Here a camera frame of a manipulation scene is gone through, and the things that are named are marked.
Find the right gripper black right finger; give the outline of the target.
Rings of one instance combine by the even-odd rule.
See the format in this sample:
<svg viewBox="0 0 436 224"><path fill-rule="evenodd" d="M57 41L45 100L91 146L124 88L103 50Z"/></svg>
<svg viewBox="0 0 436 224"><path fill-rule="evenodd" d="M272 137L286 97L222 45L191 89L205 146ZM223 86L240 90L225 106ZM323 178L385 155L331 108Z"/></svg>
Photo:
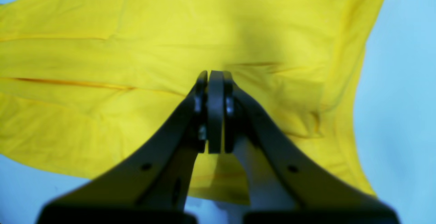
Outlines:
<svg viewBox="0 0 436 224"><path fill-rule="evenodd" d="M224 150L245 170L244 224L397 224L393 209L305 155L224 72Z"/></svg>

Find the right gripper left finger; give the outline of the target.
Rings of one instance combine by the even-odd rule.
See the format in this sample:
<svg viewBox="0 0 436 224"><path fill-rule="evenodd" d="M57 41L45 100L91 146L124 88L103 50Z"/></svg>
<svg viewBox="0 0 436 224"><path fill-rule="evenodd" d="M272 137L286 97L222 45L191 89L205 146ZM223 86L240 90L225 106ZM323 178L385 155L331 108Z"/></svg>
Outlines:
<svg viewBox="0 0 436 224"><path fill-rule="evenodd" d="M206 140L219 153L224 107L220 71L201 72L190 93L131 156L48 203L39 224L196 224L184 205Z"/></svg>

